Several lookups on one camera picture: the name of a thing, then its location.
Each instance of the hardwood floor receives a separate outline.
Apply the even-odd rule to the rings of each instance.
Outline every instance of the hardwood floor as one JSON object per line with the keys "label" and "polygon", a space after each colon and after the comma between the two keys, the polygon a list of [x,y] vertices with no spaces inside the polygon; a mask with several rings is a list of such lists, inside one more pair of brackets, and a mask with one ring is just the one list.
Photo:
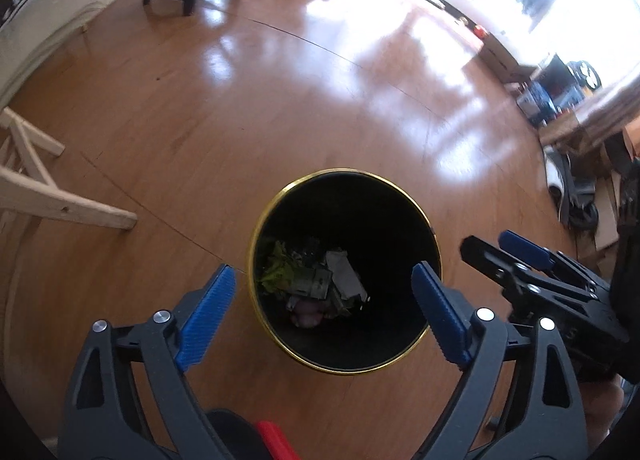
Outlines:
{"label": "hardwood floor", "polygon": [[[497,285],[460,262],[463,237],[512,229],[575,253],[535,133],[475,58],[478,41],[421,0],[199,0],[188,18],[180,5],[117,0],[11,103],[66,144],[50,166],[62,188],[139,221],[130,233],[42,222],[12,312],[7,387],[36,432],[55,435],[92,321],[142,321],[224,261],[238,293],[188,375],[203,407],[277,422],[305,460],[409,459],[457,369],[431,335],[364,376],[290,359],[252,313],[251,231],[296,178],[376,173],[430,218],[446,284],[504,317]],[[152,425],[165,442],[157,415]]]}

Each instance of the light wood chair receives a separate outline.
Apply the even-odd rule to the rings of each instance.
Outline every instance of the light wood chair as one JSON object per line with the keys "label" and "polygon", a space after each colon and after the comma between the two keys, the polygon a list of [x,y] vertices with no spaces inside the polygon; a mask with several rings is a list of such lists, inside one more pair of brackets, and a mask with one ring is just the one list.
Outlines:
{"label": "light wood chair", "polygon": [[10,313],[29,240],[42,218],[131,229],[138,217],[58,188],[35,147],[60,156],[65,146],[8,107],[0,112],[8,135],[0,144],[0,372]]}

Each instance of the trash can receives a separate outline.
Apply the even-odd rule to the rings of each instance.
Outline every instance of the trash can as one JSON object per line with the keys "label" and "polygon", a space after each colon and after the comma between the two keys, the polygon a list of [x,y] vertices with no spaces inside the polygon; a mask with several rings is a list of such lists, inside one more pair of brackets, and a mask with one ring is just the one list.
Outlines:
{"label": "trash can", "polygon": [[[311,329],[292,324],[282,299],[260,284],[275,242],[306,237],[344,249],[369,296],[350,317]],[[428,331],[411,289],[420,261],[441,275],[436,237],[420,207],[381,177],[329,169],[291,183],[268,204],[250,244],[249,288],[264,328],[290,356],[322,372],[360,374],[399,360]]]}

